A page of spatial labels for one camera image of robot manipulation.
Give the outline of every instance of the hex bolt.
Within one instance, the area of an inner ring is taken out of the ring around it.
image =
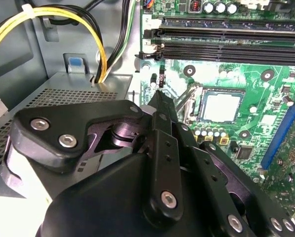
[[[291,232],[295,231],[293,225],[291,225],[289,221],[287,221],[286,219],[282,219],[282,221],[289,231],[291,231]]]
[[[162,198],[163,204],[165,204],[166,207],[173,209],[177,206],[177,200],[172,193],[168,191],[163,191],[161,198]]]
[[[182,124],[181,127],[182,127],[182,129],[185,130],[185,131],[188,131],[188,130],[189,130],[188,127],[187,127],[187,125],[185,125],[185,124]]]
[[[216,150],[215,145],[213,145],[212,143],[209,144],[209,147],[210,147],[212,150],[214,150],[214,151]]]
[[[31,127],[37,131],[44,131],[49,128],[49,123],[42,118],[36,118],[31,121]]]
[[[230,226],[238,233],[243,231],[242,223],[239,221],[239,219],[236,218],[234,215],[228,215],[227,217],[228,223]]]
[[[282,226],[275,218],[271,217],[270,221],[271,221],[272,225],[276,228],[276,230],[282,231]]]
[[[64,134],[58,139],[59,144],[66,148],[73,148],[77,145],[77,140],[73,135]]]
[[[137,109],[136,107],[134,107],[134,106],[131,106],[130,109],[131,109],[132,111],[136,112],[136,113],[138,112],[138,109]]]
[[[167,118],[166,118],[166,115],[164,115],[164,114],[159,114],[159,117],[161,117],[162,118],[162,120],[167,120]]]

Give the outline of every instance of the blue connector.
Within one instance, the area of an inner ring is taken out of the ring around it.
[[[280,124],[277,132],[276,132],[276,135],[274,136],[274,138],[272,139],[269,147],[268,147],[268,150],[266,151],[266,154],[264,156],[264,158],[262,159],[261,161],[261,167],[263,169],[268,169],[272,160],[274,159],[274,156],[276,155],[276,152],[279,148],[279,146],[281,145],[281,143],[283,142],[289,128],[291,127],[293,121],[295,119],[295,104],[292,105],[284,119],[282,120],[282,123]]]

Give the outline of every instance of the perforated metal grille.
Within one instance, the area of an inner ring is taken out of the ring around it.
[[[26,107],[56,106],[115,100],[117,95],[117,93],[113,92],[45,89],[28,105],[26,105]],[[8,121],[4,126],[0,128],[0,164],[2,162],[2,157],[11,122],[12,120]]]

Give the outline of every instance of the yellow wire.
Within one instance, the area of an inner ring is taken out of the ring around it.
[[[82,18],[80,18],[79,16],[77,16],[76,14],[69,12],[67,10],[63,10],[60,8],[56,8],[56,7],[36,7],[33,8],[34,11],[34,16],[61,16],[61,17],[66,17],[66,18],[71,18],[74,19],[78,22],[80,22],[81,24],[83,24],[92,34],[92,36],[94,37],[98,48],[99,48],[99,52],[100,52],[100,57],[102,59],[102,67],[101,67],[101,76],[99,81],[103,81],[105,74],[107,72],[107,58],[104,52],[104,48],[103,45],[98,37],[98,35],[96,34],[96,32],[93,30],[93,28]],[[7,20],[1,27],[0,27],[0,42],[5,38],[5,36],[12,31],[16,26],[18,26],[19,24],[21,24],[22,22],[26,21],[30,19],[30,16],[26,13],[26,12],[20,12],[19,14],[11,17],[9,20]]]

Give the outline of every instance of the cable tie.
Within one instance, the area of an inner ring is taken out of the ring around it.
[[[22,5],[22,9],[27,14],[28,17],[30,17],[31,19],[35,18],[34,10],[30,4]]]

